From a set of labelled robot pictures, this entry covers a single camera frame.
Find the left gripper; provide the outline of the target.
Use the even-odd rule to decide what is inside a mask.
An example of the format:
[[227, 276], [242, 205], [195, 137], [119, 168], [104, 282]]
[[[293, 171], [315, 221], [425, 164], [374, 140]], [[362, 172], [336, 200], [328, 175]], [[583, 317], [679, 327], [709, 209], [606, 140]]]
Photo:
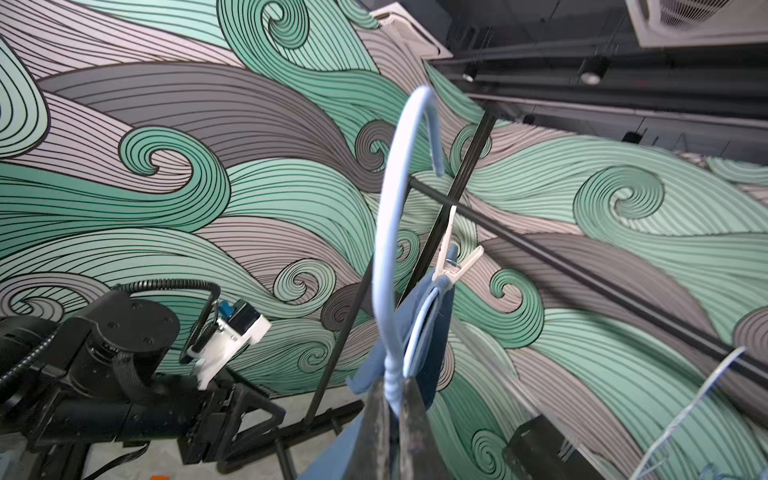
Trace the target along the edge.
[[245, 384], [206, 391], [191, 428], [177, 440], [184, 465], [216, 462], [221, 474], [253, 461], [285, 409]]

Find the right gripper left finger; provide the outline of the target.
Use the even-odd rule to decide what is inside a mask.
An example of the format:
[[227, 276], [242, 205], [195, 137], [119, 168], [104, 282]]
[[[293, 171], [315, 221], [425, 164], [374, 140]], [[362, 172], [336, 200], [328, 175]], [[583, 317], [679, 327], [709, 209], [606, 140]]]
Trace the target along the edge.
[[391, 409], [384, 395], [384, 379], [373, 384], [363, 409], [359, 434], [343, 476], [386, 480], [391, 477]]

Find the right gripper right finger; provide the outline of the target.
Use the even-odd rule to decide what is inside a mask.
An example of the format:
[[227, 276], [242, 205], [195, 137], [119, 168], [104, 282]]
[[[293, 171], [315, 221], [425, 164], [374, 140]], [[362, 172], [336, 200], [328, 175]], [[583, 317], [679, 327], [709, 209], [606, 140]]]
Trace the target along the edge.
[[399, 473], [401, 479], [452, 479], [437, 448], [419, 386], [404, 383], [399, 417]]

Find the slate blue t-shirt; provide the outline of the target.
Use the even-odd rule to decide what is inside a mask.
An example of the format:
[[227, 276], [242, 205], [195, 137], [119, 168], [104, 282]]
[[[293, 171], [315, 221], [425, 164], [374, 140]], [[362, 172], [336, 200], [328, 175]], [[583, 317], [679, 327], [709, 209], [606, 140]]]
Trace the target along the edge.
[[[454, 285], [446, 277], [432, 280], [433, 271], [419, 281], [395, 311], [397, 331], [404, 342], [404, 383], [414, 378], [427, 410], [437, 392], [438, 380], [447, 349], [454, 302]], [[372, 353], [357, 374], [348, 381], [356, 393], [369, 395], [373, 384], [384, 375], [385, 348], [377, 341]], [[391, 416], [391, 477], [399, 473], [399, 416]], [[303, 479], [343, 479], [359, 434], [363, 411], [358, 415], [301, 476]]]

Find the grey clothespin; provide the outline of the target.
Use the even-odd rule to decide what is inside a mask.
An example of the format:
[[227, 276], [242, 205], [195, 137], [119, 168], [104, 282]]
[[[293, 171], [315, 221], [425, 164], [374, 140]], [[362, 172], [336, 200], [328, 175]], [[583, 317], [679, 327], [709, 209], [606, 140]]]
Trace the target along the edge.
[[451, 285], [455, 285], [484, 255], [484, 248], [482, 246], [477, 246], [465, 257], [462, 263], [458, 261], [459, 246], [452, 242], [452, 232], [456, 213], [457, 207], [452, 206], [432, 275], [433, 281], [437, 281], [441, 277], [446, 277]]

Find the blue wire hanger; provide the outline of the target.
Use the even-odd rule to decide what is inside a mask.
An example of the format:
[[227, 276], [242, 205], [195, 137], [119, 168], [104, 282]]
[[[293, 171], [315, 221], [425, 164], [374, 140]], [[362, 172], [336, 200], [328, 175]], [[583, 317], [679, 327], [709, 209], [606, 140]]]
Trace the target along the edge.
[[444, 174], [441, 128], [435, 92], [417, 88], [408, 98], [387, 157], [377, 214], [372, 268], [372, 306], [383, 342], [384, 396], [395, 416], [401, 412], [404, 389], [404, 347], [397, 331], [394, 304], [395, 255], [399, 224], [409, 185], [409, 165], [420, 122], [427, 122], [430, 158], [435, 175]]

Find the white wire hanger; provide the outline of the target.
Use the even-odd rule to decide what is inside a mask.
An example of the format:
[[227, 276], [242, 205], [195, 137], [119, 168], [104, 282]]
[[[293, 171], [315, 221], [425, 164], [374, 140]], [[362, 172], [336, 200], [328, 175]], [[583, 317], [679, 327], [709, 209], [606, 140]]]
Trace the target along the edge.
[[739, 346], [735, 348], [716, 366], [716, 368], [709, 374], [709, 376], [697, 390], [693, 399], [678, 412], [678, 414], [667, 424], [667, 426], [656, 438], [656, 440], [646, 449], [639, 464], [636, 466], [631, 476], [629, 477], [630, 480], [641, 479], [647, 474], [654, 472], [662, 465], [662, 463], [659, 462], [652, 467], [648, 467], [648, 463], [655, 455], [655, 453], [673, 436], [673, 434], [679, 429], [686, 418], [696, 409], [696, 407], [701, 403], [707, 393], [713, 388], [716, 382], [746, 350], [747, 348], [745, 346]]

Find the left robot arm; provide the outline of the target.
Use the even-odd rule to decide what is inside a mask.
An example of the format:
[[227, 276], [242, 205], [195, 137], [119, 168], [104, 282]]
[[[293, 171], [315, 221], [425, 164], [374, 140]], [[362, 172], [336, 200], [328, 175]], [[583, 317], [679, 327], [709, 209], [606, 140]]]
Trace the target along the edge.
[[[151, 299], [163, 290], [207, 293], [179, 356], [188, 375], [159, 372], [181, 329]], [[248, 302], [229, 304], [217, 284], [195, 279], [118, 284], [68, 318], [42, 299], [17, 314], [3, 295], [1, 422], [30, 448], [121, 442], [145, 452], [173, 440], [186, 464], [223, 463], [284, 419], [228, 366], [269, 327]]]

